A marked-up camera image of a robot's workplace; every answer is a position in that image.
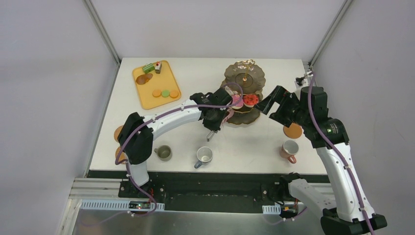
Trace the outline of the pink frosted donut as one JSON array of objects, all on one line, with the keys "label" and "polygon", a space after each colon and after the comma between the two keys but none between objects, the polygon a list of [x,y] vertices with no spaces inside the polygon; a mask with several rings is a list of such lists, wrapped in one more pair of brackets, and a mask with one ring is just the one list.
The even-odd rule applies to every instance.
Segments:
[{"label": "pink frosted donut", "polygon": [[243,98],[241,98],[241,95],[234,94],[232,96],[232,104],[233,104],[232,106],[233,109],[236,109],[236,110],[241,109],[244,106]]}]

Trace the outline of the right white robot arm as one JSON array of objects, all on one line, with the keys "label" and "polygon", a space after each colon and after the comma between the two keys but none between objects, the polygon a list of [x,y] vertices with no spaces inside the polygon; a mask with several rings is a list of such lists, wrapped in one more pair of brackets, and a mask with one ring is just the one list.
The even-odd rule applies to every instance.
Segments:
[{"label": "right white robot arm", "polygon": [[289,201],[299,199],[315,214],[326,235],[374,234],[387,226],[385,216],[370,205],[358,179],[349,137],[343,123],[328,115],[328,96],[322,87],[308,86],[299,94],[282,86],[255,105],[261,113],[285,127],[297,124],[320,157],[327,172],[334,200],[309,186],[296,173],[291,173],[278,186],[278,195]]}]

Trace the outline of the red strawberry donut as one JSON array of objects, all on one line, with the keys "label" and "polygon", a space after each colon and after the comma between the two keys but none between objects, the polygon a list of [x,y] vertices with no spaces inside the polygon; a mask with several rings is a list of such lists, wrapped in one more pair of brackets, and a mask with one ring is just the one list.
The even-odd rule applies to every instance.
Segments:
[{"label": "red strawberry donut", "polygon": [[245,106],[253,108],[259,102],[259,98],[256,94],[245,94],[243,102]]}]

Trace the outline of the chocolate cake slice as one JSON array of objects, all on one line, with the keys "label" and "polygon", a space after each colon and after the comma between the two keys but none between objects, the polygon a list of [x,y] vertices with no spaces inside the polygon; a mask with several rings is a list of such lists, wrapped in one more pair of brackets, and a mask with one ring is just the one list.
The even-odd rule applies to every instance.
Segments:
[{"label": "chocolate cake slice", "polygon": [[155,73],[156,74],[160,74],[161,72],[161,68],[162,68],[162,62],[161,61],[157,61],[154,65],[155,67]]}]

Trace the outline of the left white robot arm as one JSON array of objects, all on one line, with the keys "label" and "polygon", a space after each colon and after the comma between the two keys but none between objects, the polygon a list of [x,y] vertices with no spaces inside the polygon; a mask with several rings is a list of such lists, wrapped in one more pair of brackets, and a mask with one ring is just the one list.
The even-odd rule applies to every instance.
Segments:
[{"label": "left white robot arm", "polygon": [[131,113],[117,137],[120,150],[115,164],[126,164],[127,174],[132,182],[130,191],[137,198],[149,193],[147,159],[153,152],[153,142],[161,135],[191,122],[202,121],[212,132],[220,130],[227,109],[234,103],[226,89],[214,93],[195,93],[180,105],[164,112],[149,116]]}]

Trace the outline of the pink handled metal tongs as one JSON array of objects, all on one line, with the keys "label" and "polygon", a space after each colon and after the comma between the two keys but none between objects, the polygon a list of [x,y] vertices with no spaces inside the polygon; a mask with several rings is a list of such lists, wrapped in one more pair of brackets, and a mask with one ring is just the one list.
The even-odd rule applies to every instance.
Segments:
[{"label": "pink handled metal tongs", "polygon": [[233,106],[228,108],[228,114],[223,119],[222,125],[224,125],[224,123],[227,122],[234,115],[235,110],[241,108],[241,106],[240,106],[240,95],[235,94],[235,95],[232,96],[232,104],[233,104]]}]

